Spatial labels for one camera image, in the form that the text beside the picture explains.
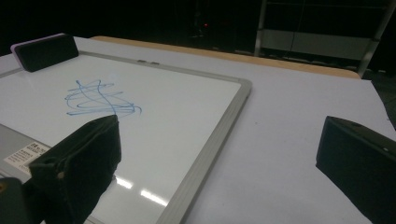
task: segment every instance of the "whiteboard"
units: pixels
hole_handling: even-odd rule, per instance
[[[176,223],[250,88],[245,79],[81,53],[34,73],[0,78],[0,123],[52,147],[84,123],[117,114],[122,160],[90,221]],[[0,168],[13,169],[4,160]]]

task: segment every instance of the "white table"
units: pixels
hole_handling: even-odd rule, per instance
[[[396,140],[368,80],[76,37],[78,49],[242,77],[253,88],[187,223],[370,223],[316,168],[326,116],[350,119]],[[0,73],[18,68],[0,58]]]

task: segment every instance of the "whiteboard frame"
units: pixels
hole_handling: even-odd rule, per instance
[[[204,185],[208,174],[210,173],[231,130],[233,129],[233,126],[240,112],[242,111],[242,108],[244,107],[247,98],[250,95],[252,83],[249,80],[243,78],[226,77],[223,75],[210,74],[206,72],[163,65],[159,63],[148,63],[145,61],[121,58],[121,57],[88,52],[83,50],[80,50],[79,54],[97,57],[97,58],[104,58],[104,59],[109,59],[124,63],[133,63],[141,66],[155,67],[163,70],[174,71],[188,75],[195,75],[199,77],[208,77],[218,80],[230,81],[230,82],[239,83],[241,85],[240,89],[238,90],[238,92],[236,93],[236,95],[233,97],[232,101],[228,105],[222,118],[219,120],[219,123],[217,124],[213,133],[210,135],[204,147],[201,149],[200,153],[198,154],[197,158],[194,160],[194,163],[192,164],[190,170],[184,176],[176,192],[172,196],[169,204],[164,208],[161,216],[157,220],[157,223],[162,223],[162,224],[182,222],[189,213],[189,210],[191,209],[191,206],[193,205],[195,198],[198,196],[200,189]],[[21,69],[6,71],[5,73],[0,74],[0,81],[2,77],[12,75],[19,71],[21,71]],[[21,149],[22,147],[28,145],[29,143],[35,141],[29,136],[10,130],[8,127],[2,124],[0,124],[0,139],[2,140],[2,145],[6,147],[5,149],[2,148],[2,150],[0,151],[0,156],[2,158],[9,156],[12,152],[15,152]],[[10,168],[11,170],[15,169],[10,165],[4,163],[3,160],[1,160],[0,161],[1,175],[15,176],[21,179],[28,178],[21,171],[15,169],[16,170],[15,172],[14,171],[10,172],[8,168]],[[102,223],[93,217],[88,217],[87,221],[98,224]]]

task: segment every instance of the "blue marker scribble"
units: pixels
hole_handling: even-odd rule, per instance
[[[67,105],[74,111],[67,112],[68,115],[83,115],[91,113],[111,113],[125,117],[136,111],[142,113],[142,108],[120,98],[122,91],[105,93],[104,89],[114,86],[114,83],[102,83],[95,80],[83,85],[78,80],[78,87],[72,90],[64,99]]]

